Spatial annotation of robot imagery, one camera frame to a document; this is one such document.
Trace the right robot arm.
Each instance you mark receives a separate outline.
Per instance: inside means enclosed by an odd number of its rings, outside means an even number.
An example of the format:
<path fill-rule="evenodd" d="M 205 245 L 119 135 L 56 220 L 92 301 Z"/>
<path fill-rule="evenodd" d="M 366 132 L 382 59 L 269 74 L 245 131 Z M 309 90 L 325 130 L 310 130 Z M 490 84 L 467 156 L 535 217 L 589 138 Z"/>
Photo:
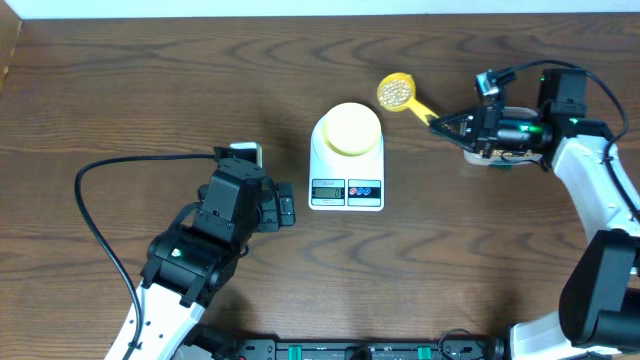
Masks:
<path fill-rule="evenodd" d="M 618 136 L 587 117 L 586 83 L 597 77 L 557 60 L 543 60 L 537 113 L 509 117 L 505 87 L 517 68 L 476 77 L 481 105 L 431 116 L 432 133 L 488 158 L 540 155 L 566 187 L 588 246 L 566 282 L 557 311 L 511 327 L 508 359 L 609 359 L 639 350 L 639 194 L 622 167 Z"/>

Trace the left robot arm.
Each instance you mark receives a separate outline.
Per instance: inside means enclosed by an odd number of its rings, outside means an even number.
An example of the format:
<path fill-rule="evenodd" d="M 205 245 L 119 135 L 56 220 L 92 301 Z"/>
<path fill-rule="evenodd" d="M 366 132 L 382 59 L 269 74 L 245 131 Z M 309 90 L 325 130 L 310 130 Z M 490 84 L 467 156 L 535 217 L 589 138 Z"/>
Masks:
<path fill-rule="evenodd" d="M 259 165 L 226 158 L 197 202 L 185 206 L 147 250 L 130 309 L 110 359 L 170 359 L 234 275 L 248 240 L 295 223 L 293 187 Z"/>

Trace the yellow measuring scoop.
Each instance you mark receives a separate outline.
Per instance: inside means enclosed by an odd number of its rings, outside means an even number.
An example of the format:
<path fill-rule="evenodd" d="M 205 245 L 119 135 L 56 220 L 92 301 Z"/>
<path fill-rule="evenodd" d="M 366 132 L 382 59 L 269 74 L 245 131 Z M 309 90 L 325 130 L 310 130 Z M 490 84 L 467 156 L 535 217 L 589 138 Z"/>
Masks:
<path fill-rule="evenodd" d="M 410 74 L 396 72 L 387 75 L 378 85 L 376 97 L 379 104 L 391 112 L 411 111 L 426 126 L 438 117 L 429 107 L 416 98 L 417 90 Z"/>

